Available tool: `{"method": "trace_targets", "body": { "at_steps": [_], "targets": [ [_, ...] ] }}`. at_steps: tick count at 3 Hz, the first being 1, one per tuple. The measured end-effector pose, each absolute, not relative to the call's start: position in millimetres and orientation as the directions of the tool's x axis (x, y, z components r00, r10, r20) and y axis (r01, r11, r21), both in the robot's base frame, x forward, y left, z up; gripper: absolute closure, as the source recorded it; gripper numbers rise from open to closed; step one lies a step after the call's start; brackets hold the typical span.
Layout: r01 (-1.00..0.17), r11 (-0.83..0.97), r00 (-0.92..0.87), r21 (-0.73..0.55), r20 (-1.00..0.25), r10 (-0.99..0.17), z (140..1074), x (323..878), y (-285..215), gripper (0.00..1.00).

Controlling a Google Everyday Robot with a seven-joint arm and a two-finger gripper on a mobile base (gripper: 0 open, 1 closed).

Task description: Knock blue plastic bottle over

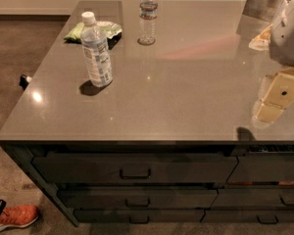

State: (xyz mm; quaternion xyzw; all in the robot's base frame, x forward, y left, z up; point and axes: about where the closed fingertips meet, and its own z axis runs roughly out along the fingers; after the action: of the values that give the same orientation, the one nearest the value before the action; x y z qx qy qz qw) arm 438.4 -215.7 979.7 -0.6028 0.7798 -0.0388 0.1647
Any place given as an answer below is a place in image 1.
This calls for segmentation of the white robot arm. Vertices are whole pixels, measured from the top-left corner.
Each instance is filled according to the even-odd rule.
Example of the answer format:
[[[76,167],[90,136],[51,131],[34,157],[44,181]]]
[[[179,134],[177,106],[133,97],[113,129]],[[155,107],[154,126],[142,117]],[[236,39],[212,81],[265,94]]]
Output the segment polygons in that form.
[[[273,17],[269,54],[280,64],[294,67],[294,0],[281,0]]]

